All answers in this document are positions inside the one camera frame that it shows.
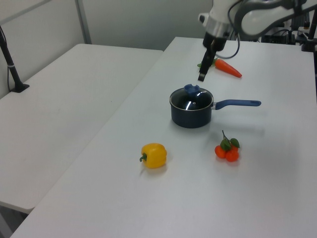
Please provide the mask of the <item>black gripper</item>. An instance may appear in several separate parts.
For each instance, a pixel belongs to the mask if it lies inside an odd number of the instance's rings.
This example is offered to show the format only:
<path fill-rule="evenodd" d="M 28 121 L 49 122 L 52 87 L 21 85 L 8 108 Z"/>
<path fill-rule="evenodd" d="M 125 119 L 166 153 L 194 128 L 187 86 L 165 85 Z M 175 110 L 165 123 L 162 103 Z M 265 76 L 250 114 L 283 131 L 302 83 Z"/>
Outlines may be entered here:
<path fill-rule="evenodd" d="M 213 66 L 217 60 L 216 52 L 220 52 L 224 49 L 226 41 L 229 37 L 229 33 L 225 32 L 220 37 L 215 37 L 208 32 L 205 33 L 203 39 L 203 46 L 207 49 L 201 67 L 199 70 L 198 80 L 203 82 L 210 66 Z"/>

